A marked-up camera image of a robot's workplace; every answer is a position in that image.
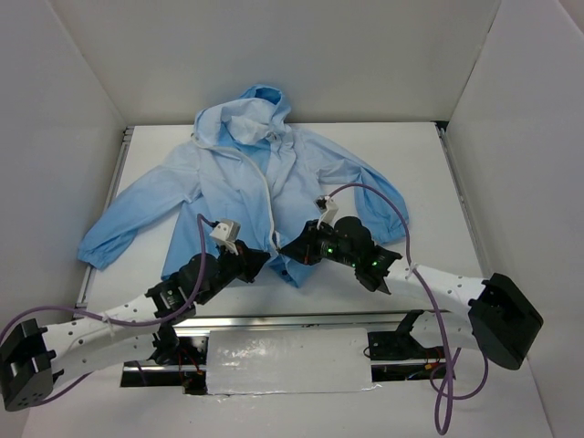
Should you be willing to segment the light blue hooded jacket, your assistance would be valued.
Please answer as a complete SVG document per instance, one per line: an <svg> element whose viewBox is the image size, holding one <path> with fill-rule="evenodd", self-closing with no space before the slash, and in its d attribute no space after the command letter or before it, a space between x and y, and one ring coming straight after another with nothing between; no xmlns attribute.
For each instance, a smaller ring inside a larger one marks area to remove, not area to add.
<svg viewBox="0 0 584 438"><path fill-rule="evenodd" d="M104 269L142 229L176 211L163 276L212 251L211 240L198 235L203 215L239 223L241 239L268 252L269 266L300 287L311 268L279 249L317 218L324 186L347 183L355 184L357 214L374 240L386 245L402 238L409 214L398 190L336 142L289 125L289 112L285 94L265 85L200 111L191 138L112 201L81 240L78 258Z"/></svg>

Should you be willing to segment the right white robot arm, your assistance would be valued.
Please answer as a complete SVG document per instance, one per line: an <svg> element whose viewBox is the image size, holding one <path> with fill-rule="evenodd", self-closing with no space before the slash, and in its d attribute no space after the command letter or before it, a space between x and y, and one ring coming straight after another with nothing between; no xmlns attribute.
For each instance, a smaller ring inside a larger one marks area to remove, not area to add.
<svg viewBox="0 0 584 438"><path fill-rule="evenodd" d="M494 364L517 370L543 326L542 316L510 277L458 276L410 264L375 244L355 216L334 225L309 221L280 252L303 265L327 259L350 266L371 292L437 304L439 314L416 311L398 333L398 349L407 357L417 357L440 343L445 333L451 348L477 349Z"/></svg>

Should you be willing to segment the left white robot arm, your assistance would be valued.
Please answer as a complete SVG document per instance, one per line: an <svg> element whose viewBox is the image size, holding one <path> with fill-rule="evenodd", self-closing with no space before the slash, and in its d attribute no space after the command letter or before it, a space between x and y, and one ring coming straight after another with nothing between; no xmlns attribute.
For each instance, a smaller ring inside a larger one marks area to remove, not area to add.
<svg viewBox="0 0 584 438"><path fill-rule="evenodd" d="M173 361L174 325L191 318L232 281L254 281L270 255L243 241L234 252L198 254L145 294L124 305L67 323L41 326L21 318L1 337L1 393L5 410L43 404L53 390L95 370L133 360Z"/></svg>

